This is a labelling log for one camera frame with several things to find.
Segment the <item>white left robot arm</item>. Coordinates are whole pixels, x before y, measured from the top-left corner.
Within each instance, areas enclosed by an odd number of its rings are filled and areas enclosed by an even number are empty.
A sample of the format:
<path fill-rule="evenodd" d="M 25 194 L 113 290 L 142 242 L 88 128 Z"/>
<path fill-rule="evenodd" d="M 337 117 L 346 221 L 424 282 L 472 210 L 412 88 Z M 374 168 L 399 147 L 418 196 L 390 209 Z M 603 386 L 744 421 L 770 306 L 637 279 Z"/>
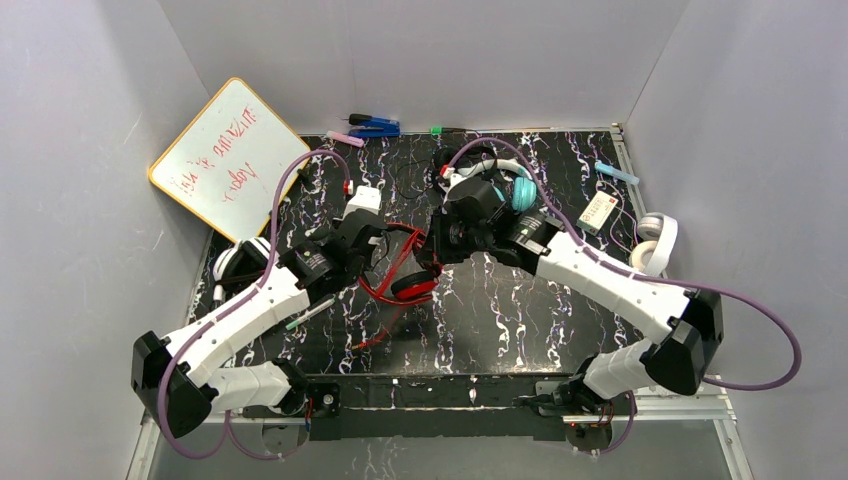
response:
<path fill-rule="evenodd" d="M 306 381 L 283 361 L 254 367 L 225 362 L 284 320 L 327 308 L 372 264 L 385 221 L 356 210 L 324 236 L 278 251 L 267 275 L 200 320 L 133 344 L 131 387 L 162 431 L 187 435 L 212 413 L 301 402 Z"/>

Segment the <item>black and white headphones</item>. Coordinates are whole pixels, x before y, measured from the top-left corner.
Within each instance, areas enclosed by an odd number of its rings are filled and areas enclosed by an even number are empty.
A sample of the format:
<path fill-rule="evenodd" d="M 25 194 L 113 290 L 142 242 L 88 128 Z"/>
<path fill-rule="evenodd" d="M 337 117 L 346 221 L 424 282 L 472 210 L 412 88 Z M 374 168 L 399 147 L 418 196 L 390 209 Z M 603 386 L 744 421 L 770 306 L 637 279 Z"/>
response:
<path fill-rule="evenodd" d="M 216 259 L 212 306 L 221 306 L 231 296 L 240 293 L 264 274 L 271 247 L 267 239 L 253 237 L 238 241 Z"/>

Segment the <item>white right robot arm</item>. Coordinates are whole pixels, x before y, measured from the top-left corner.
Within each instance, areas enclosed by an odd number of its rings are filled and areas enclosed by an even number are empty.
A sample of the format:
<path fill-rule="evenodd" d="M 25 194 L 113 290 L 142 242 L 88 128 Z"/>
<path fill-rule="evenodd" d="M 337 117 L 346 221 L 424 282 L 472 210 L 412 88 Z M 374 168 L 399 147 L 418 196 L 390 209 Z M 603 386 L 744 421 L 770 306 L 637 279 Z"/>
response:
<path fill-rule="evenodd" d="M 545 395 L 549 406 L 593 408 L 622 393 L 661 386 L 693 395 L 721 343 L 721 298 L 666 285 L 573 238 L 558 219 L 518 214 L 491 183 L 449 183 L 431 216 L 417 260 L 424 267 L 459 264 L 477 252 L 564 285 L 626 320 L 643 338 L 587 359 Z"/>

